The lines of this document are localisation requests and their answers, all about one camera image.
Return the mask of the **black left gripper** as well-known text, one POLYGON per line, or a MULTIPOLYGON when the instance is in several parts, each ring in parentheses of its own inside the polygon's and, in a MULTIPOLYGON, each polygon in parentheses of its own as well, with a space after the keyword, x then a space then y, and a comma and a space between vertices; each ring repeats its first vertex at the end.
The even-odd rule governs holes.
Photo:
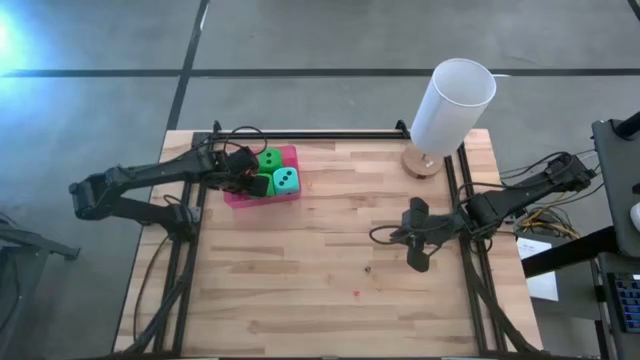
POLYGON ((213 190, 233 194, 249 194, 252 197, 268 197, 270 194, 270 175, 258 174, 251 179, 243 172, 259 170, 259 161, 249 147, 240 147, 228 154, 222 150, 204 150, 203 162, 206 166, 203 184, 213 190))

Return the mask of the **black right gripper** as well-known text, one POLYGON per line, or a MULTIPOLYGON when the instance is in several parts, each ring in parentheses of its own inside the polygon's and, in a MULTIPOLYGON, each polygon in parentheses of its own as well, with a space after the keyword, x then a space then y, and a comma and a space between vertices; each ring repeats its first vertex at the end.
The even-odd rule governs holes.
POLYGON ((424 245, 442 246, 457 231, 457 225, 450 215, 429 215, 429 206, 419 197, 409 200, 409 209, 402 214, 401 225, 394 230, 390 239, 407 247, 407 264, 415 271, 429 270, 430 256, 424 252, 424 245))

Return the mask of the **large cyan foam die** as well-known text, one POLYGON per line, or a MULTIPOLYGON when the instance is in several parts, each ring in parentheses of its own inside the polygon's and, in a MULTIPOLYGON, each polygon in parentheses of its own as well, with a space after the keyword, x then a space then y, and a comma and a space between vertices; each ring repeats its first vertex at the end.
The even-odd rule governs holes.
POLYGON ((299 192, 300 181, 296 168, 279 168, 273 172, 272 177, 274 181, 275 194, 277 196, 295 194, 299 192))

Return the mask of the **pink translucent plastic bin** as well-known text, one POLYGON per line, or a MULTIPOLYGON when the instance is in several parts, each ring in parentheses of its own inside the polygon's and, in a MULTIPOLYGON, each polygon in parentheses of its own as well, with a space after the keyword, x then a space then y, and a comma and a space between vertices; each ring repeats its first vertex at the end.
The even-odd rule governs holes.
POLYGON ((299 176, 299 163, 297 157, 297 150, 294 145, 277 146, 277 149, 282 154, 282 162, 285 168, 292 168, 292 176, 297 181, 297 190, 295 192, 288 192, 286 194, 276 194, 271 197, 250 197, 248 195, 224 193, 224 202, 231 208, 247 208, 282 202, 289 202, 298 200, 301 196, 301 181, 299 176))

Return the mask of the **round wooden lamp base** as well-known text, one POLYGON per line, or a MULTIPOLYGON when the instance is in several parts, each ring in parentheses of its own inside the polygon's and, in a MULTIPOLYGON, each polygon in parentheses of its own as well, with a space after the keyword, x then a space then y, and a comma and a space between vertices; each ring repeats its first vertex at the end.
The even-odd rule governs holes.
POLYGON ((444 158, 422 153, 413 143, 410 143, 401 155, 401 165, 408 175, 417 179, 426 179, 442 169, 444 158))

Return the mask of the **white cylindrical lamp shade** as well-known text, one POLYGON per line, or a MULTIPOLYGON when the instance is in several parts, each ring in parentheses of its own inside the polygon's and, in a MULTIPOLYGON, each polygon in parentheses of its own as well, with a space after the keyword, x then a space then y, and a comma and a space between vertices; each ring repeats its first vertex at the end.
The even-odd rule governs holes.
POLYGON ((453 58, 433 71, 410 128, 412 143, 427 155, 457 151, 497 92, 492 73, 478 62, 453 58))

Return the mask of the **white paper sheet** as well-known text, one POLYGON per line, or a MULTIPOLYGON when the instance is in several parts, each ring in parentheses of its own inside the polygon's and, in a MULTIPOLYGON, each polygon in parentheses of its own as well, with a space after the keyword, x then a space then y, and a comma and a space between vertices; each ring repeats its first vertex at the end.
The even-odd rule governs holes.
MULTIPOLYGON (((516 241, 519 256, 522 260, 550 250, 552 245, 547 242, 519 237, 516 241)), ((554 271, 530 277, 527 279, 529 295, 532 298, 558 301, 556 274, 554 271)))

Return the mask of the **black desk bar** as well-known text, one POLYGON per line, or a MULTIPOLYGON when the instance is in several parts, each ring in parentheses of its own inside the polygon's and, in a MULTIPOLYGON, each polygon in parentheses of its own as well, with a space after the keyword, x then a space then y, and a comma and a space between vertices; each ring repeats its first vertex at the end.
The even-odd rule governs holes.
POLYGON ((595 259, 601 253, 617 253, 618 250, 616 230, 610 226, 527 257, 522 260, 522 267, 525 277, 531 278, 595 259))

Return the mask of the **grey desk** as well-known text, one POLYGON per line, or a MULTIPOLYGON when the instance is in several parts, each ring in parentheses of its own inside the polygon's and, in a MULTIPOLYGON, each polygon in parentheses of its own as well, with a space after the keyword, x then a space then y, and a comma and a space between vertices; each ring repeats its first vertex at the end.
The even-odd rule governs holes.
POLYGON ((640 258, 640 230, 631 216, 640 203, 640 120, 632 135, 620 136, 620 124, 619 120, 596 121, 591 129, 619 251, 640 258))

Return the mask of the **black stand legs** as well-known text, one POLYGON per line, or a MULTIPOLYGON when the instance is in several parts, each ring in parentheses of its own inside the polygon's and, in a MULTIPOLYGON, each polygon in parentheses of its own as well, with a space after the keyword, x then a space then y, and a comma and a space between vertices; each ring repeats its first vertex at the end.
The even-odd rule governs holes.
POLYGON ((39 233, 20 227, 13 219, 0 212, 0 240, 20 246, 31 246, 47 250, 63 256, 66 260, 75 260, 79 253, 79 247, 70 247, 62 243, 50 240, 39 233))

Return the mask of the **keyboard with coloured keys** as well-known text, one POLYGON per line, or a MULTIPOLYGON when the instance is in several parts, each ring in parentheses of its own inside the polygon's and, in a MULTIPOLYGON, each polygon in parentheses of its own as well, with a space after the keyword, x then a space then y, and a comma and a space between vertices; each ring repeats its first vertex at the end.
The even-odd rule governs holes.
POLYGON ((623 332, 640 334, 640 274, 607 274, 613 306, 623 332))

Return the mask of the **black aluminium table frame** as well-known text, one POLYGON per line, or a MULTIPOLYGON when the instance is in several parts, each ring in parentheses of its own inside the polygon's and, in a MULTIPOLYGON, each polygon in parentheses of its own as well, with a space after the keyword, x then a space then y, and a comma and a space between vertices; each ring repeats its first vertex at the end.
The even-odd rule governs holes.
POLYGON ((402 246, 368 236, 397 223, 414 196, 448 212, 447 176, 408 176, 399 162, 406 142, 394 129, 372 139, 289 130, 282 141, 297 150, 298 200, 234 209, 212 191, 202 202, 182 355, 475 355, 458 243, 419 273, 402 246))

